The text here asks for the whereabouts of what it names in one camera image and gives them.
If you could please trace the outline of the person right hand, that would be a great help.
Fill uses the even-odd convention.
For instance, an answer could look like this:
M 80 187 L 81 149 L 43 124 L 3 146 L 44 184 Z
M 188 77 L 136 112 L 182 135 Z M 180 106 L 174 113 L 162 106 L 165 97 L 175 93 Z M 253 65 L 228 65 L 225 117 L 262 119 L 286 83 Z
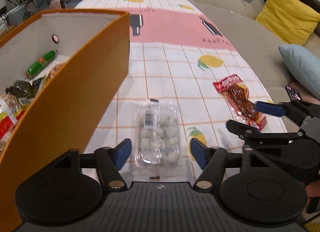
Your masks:
M 305 191 L 308 197 L 307 205 L 309 205 L 312 198 L 320 197 L 320 180 L 307 185 Z

